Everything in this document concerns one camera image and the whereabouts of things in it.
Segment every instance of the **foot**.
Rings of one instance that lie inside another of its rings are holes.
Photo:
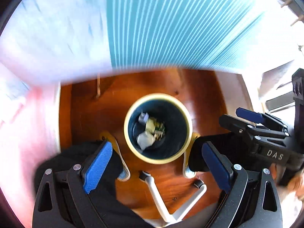
[[[112,134],[110,134],[109,131],[102,131],[100,133],[99,137],[101,140],[107,140],[107,141],[111,142],[113,149],[115,150],[115,152],[118,153],[118,155],[121,158],[121,162],[123,163],[123,171],[121,172],[121,174],[118,176],[117,179],[121,182],[125,182],[125,181],[129,180],[131,177],[131,174],[127,167],[127,164],[125,163],[125,161],[120,153],[119,146],[118,146],[118,143],[117,143],[115,137]]]
[[[190,170],[190,168],[188,166],[188,160],[189,160],[189,155],[190,155],[193,143],[200,136],[201,135],[199,133],[193,132],[189,146],[187,147],[186,151],[184,152],[183,175],[185,178],[190,179],[190,178],[194,178],[196,176],[196,171]]]

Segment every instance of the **reddish-brown wooden floor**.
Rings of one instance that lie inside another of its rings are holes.
[[[183,157],[165,165],[139,160],[124,139],[124,118],[138,98],[160,92],[176,97],[186,106],[194,131],[201,135],[224,132],[218,118],[226,113],[226,108],[214,72],[168,69],[104,78],[101,79],[102,95],[94,100],[96,88],[96,80],[72,85],[72,142],[95,140],[102,130],[110,131],[116,137],[131,172],[129,181],[116,181],[118,200],[143,218],[160,218],[147,185],[138,179],[138,172],[145,170],[155,178],[169,212],[173,213],[196,191],[192,185],[194,179],[185,179],[182,175]],[[218,200],[220,190],[211,174],[201,173],[200,178],[207,184],[207,192],[186,218]]]

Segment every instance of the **black caster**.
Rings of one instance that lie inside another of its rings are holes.
[[[200,188],[201,186],[204,185],[204,182],[200,179],[197,179],[195,180],[195,182],[193,183],[193,185],[196,187],[196,188]]]
[[[147,177],[150,177],[150,176],[151,176],[150,173],[145,172],[145,171],[143,171],[143,170],[139,173],[139,179],[140,179],[141,181],[143,181],[143,182],[145,182],[145,179],[146,179]]]

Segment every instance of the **blue gripper pad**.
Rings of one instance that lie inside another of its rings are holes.
[[[210,148],[208,143],[204,143],[202,147],[202,156],[212,173],[218,187],[227,193],[231,190],[231,185],[229,181],[229,173],[222,165],[221,161],[217,155]]]
[[[97,187],[97,184],[110,161],[112,151],[112,144],[107,141],[86,171],[83,189],[87,194]]]
[[[257,112],[252,112],[250,110],[246,110],[244,108],[237,108],[237,110],[235,111],[235,114],[238,117],[244,118],[248,121],[251,122],[255,122],[255,123],[263,123],[264,122],[264,118],[262,116],[261,113],[257,113]]]

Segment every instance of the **silver screw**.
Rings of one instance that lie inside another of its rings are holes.
[[[47,169],[46,171],[45,171],[45,174],[46,175],[50,175],[52,173],[52,169]]]
[[[266,175],[269,175],[270,174],[270,171],[266,168],[263,169],[263,172],[266,174]]]
[[[79,170],[81,168],[81,165],[80,164],[76,164],[73,166],[73,169],[74,170]]]
[[[236,170],[241,170],[242,169],[242,167],[239,164],[235,164],[233,166],[233,168],[236,169]]]

